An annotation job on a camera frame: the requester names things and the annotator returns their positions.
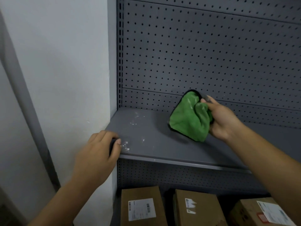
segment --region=hand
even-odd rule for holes
[[[94,192],[103,184],[114,169],[121,151],[121,139],[113,145],[111,155],[109,147],[111,140],[118,134],[110,131],[94,133],[84,148],[77,154],[72,175],[74,184]]]
[[[231,134],[237,131],[243,123],[228,107],[219,104],[212,97],[208,97],[212,103],[206,102],[203,98],[201,102],[208,105],[214,118],[213,124],[210,125],[209,133],[220,140],[227,141]]]

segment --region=shelf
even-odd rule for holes
[[[169,113],[132,108],[119,108],[107,130],[115,131],[122,139],[124,159],[152,161],[250,173],[235,153],[210,134],[204,143],[197,143],[171,131],[167,126]],[[246,124],[272,144],[297,161],[300,129]]]

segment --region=red label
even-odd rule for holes
[[[268,219],[265,217],[263,213],[257,213],[257,216],[263,224],[269,224]]]

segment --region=brown box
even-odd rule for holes
[[[176,226],[227,226],[214,194],[175,190],[173,206]]]
[[[121,226],[167,226],[158,186],[121,192]]]
[[[266,224],[279,226],[279,224],[268,221],[257,201],[277,204],[271,197],[239,200],[229,214],[229,224],[234,226],[266,226]]]

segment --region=cleaning cloth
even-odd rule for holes
[[[200,102],[201,98],[210,102],[207,95],[196,90],[187,91],[169,117],[171,130],[197,142],[205,141],[210,122],[213,121],[208,105]]]

